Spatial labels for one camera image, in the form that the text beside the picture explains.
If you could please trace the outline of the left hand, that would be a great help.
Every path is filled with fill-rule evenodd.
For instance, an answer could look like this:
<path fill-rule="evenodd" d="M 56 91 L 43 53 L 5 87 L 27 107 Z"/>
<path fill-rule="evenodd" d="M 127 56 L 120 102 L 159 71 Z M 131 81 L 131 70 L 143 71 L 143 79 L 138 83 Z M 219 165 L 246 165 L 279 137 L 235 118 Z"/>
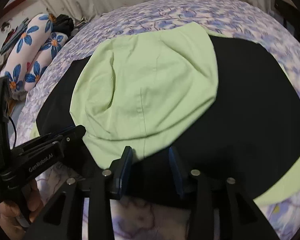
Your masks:
<path fill-rule="evenodd" d="M 38 190 L 36 180 L 30 182 L 31 191 L 27 200 L 28 209 L 31 211 L 29 219 L 34 222 L 44 207 L 43 201 Z M 0 203 L 0 227 L 9 239 L 23 239 L 25 230 L 17 221 L 20 209 L 14 202 Z"/>

